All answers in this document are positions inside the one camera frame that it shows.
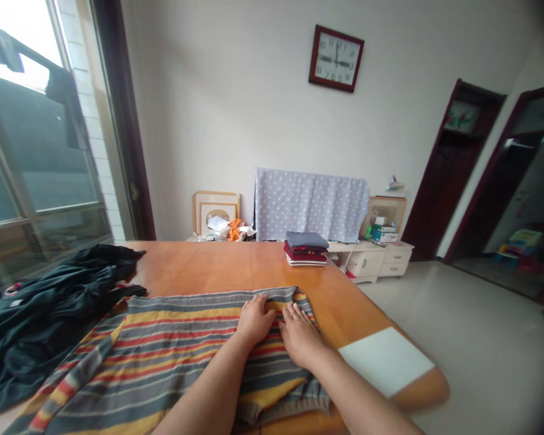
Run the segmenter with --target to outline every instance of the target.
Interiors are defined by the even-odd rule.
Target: clock face
[[[352,85],[360,50],[361,46],[357,43],[321,32],[314,75]]]

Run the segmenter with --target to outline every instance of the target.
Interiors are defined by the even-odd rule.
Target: wooden picture frame
[[[212,211],[223,211],[225,215],[219,213],[211,213]],[[207,236],[210,229],[207,227],[208,219],[214,216],[219,216],[227,221],[233,221],[238,217],[238,205],[228,202],[200,202],[199,203],[199,232],[200,236]]]
[[[363,224],[361,225],[361,230],[359,231],[359,235],[365,236],[367,232],[367,228],[371,224],[371,217],[374,215],[375,211],[378,211],[375,209],[375,207],[383,208],[385,210],[385,213],[379,214],[379,216],[386,215],[387,219],[387,225],[391,225],[393,223],[393,220],[395,219],[395,228],[397,229],[397,233],[401,233],[403,230],[403,217],[405,215],[405,207],[407,205],[407,199],[406,198],[395,198],[393,196],[371,196],[369,198],[369,212],[364,217]]]
[[[199,234],[201,228],[200,202],[217,202],[221,204],[236,204],[236,217],[240,215],[240,194],[233,192],[214,192],[198,190],[192,195],[193,232]]]
[[[332,35],[340,39],[346,39],[354,44],[360,45],[360,49],[358,51],[357,64],[355,65],[355,76],[352,79],[352,85],[335,82],[333,80],[323,79],[321,77],[316,77],[314,75],[314,71],[316,68],[316,60],[319,56],[319,43],[320,43],[321,33],[326,33],[328,35]],[[316,29],[314,30],[314,42],[312,43],[312,58],[310,59],[310,73],[308,74],[308,82],[315,83],[316,85],[326,86],[328,88],[339,89],[341,91],[354,92],[355,86],[357,84],[357,78],[358,78],[358,67],[359,65],[361,65],[361,59],[363,57],[363,48],[364,48],[364,41],[362,39],[341,33],[336,30],[322,27],[321,25],[317,24]]]

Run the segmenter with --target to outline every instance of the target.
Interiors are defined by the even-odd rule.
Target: white cardboard
[[[341,347],[338,351],[353,369],[387,398],[435,367],[428,357],[393,327]]]

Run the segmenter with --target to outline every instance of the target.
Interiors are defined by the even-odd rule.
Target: stack of folded clothes
[[[326,266],[328,242],[317,233],[286,232],[284,252],[291,266]]]

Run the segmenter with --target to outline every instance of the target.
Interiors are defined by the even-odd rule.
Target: red folded shirt
[[[292,261],[320,261],[326,262],[326,257],[321,255],[300,255],[290,252],[288,245],[284,245],[284,252]]]
[[[320,248],[318,246],[295,246],[294,248],[284,241],[284,246],[286,246],[292,254],[295,255],[325,255],[328,250],[326,248]]]

